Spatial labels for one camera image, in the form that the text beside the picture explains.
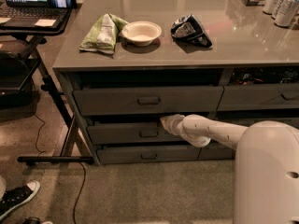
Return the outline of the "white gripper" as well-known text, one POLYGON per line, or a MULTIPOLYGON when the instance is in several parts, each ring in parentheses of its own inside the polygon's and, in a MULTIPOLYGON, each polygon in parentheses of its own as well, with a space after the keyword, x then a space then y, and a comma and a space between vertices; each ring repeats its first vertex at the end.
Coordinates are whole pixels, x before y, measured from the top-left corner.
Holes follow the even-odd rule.
POLYGON ((180 114, 163 116, 160 118, 163 128, 173 135, 182 136, 184 134, 184 129, 182 127, 182 121, 184 116, 180 114))

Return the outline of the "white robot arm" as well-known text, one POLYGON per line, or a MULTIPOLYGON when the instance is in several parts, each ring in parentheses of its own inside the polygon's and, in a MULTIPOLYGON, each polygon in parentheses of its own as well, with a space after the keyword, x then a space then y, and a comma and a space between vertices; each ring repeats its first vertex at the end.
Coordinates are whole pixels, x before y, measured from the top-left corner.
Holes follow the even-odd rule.
POLYGON ((169 133, 195 147, 235 151, 233 224, 299 224, 299 130, 277 121, 247 126, 199 115, 165 116, 169 133))

